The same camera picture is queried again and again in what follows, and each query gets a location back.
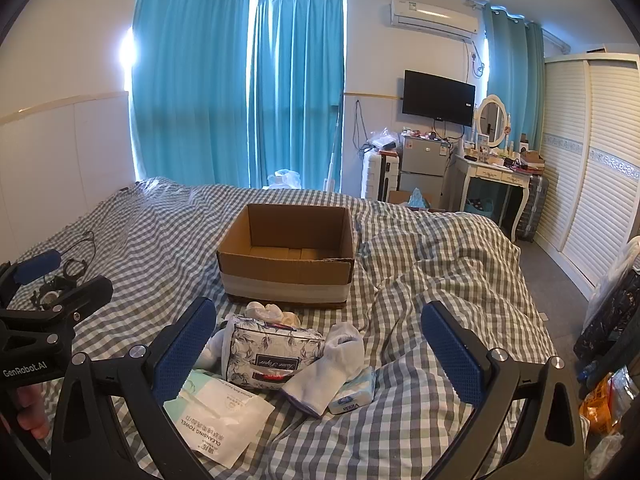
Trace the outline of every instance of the freezer door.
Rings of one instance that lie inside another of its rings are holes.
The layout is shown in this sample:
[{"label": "freezer door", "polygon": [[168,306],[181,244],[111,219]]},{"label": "freezer door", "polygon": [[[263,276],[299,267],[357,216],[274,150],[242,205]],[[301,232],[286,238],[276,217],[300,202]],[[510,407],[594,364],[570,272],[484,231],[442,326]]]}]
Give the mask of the freezer door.
[{"label": "freezer door", "polygon": [[429,197],[431,207],[440,209],[442,181],[441,176],[420,175],[403,171],[400,173],[400,191],[412,192],[418,188],[421,193]]},{"label": "freezer door", "polygon": [[402,138],[402,171],[444,176],[449,146],[439,140]]}]

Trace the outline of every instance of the human hand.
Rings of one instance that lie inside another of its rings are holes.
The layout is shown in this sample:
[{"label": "human hand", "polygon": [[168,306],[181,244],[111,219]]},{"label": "human hand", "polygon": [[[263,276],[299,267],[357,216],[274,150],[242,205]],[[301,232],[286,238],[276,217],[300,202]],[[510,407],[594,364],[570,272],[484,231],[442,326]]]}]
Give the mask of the human hand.
[{"label": "human hand", "polygon": [[[49,419],[44,412],[42,400],[42,388],[39,384],[22,386],[16,390],[18,402],[22,409],[18,412],[18,424],[26,431],[31,431],[35,438],[45,438],[49,434]],[[9,431],[9,426],[2,418],[4,427]]]}]

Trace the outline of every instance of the blue gripper pad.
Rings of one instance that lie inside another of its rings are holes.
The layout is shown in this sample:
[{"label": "blue gripper pad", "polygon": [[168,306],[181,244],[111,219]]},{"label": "blue gripper pad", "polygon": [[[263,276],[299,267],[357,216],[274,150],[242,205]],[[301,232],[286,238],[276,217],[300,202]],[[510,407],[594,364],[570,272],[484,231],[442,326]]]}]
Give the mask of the blue gripper pad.
[{"label": "blue gripper pad", "polygon": [[[462,328],[439,301],[431,301],[422,308],[420,322],[424,338],[433,349],[460,400],[478,407],[484,399],[490,365],[486,357],[477,359],[478,354],[472,354],[474,350],[478,350],[478,346],[473,344],[480,342],[477,336]],[[468,340],[473,338],[477,341],[472,341],[470,345]],[[481,342],[480,346],[486,355],[487,350]]]},{"label": "blue gripper pad", "polygon": [[175,399],[200,352],[216,327],[216,307],[197,298],[173,325],[151,343],[152,392],[160,405]]},{"label": "blue gripper pad", "polygon": [[18,264],[14,273],[14,282],[18,285],[27,285],[28,283],[41,278],[45,274],[49,274],[56,270],[60,266],[61,262],[62,257],[55,249],[38,254],[37,256]]}]

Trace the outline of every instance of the teal curtain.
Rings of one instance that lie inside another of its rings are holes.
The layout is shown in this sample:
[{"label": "teal curtain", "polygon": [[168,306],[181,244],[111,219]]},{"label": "teal curtain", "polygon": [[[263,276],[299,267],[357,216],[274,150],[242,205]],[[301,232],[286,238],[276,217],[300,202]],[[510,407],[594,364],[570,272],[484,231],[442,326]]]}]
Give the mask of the teal curtain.
[{"label": "teal curtain", "polygon": [[545,87],[542,28],[510,18],[489,4],[484,7],[484,26],[490,64],[487,94],[496,94],[511,114],[508,140],[514,141],[516,149],[522,133],[530,146],[537,147],[542,136]]},{"label": "teal curtain", "polygon": [[249,186],[249,0],[137,0],[132,133],[148,177]]},{"label": "teal curtain", "polygon": [[252,186],[276,170],[322,189],[332,152],[340,183],[344,87],[342,0],[258,0],[250,89]]}]

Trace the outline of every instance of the bed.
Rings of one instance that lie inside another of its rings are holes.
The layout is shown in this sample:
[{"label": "bed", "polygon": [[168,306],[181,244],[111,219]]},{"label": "bed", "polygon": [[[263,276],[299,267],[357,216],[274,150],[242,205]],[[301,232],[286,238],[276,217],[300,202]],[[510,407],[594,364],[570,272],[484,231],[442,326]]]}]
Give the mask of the bed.
[{"label": "bed", "polygon": [[[520,272],[520,250],[491,221],[466,213],[417,213],[314,190],[185,187],[156,178],[114,194],[23,258],[67,248],[94,231],[97,253],[87,276],[107,276],[113,301],[78,325],[74,352],[120,356],[133,343],[149,344],[197,296],[211,298],[219,318],[242,312],[244,304],[225,295],[216,247],[250,202],[350,209],[356,259],[347,306],[297,313],[303,326],[322,333],[351,321],[364,335],[377,387],[369,406],[320,420],[277,392],[261,393],[275,410],[234,468],[201,458],[215,478],[422,478],[471,412],[422,338],[418,319],[425,302],[442,301],[488,348],[538,363],[554,354]],[[72,254],[89,258],[92,250],[80,245]],[[31,308],[28,298],[37,286],[23,287],[12,308]],[[44,389],[52,422],[61,384]],[[115,406],[140,466],[157,473],[126,406],[121,400]],[[514,403],[483,472],[497,465],[518,410]]]}]

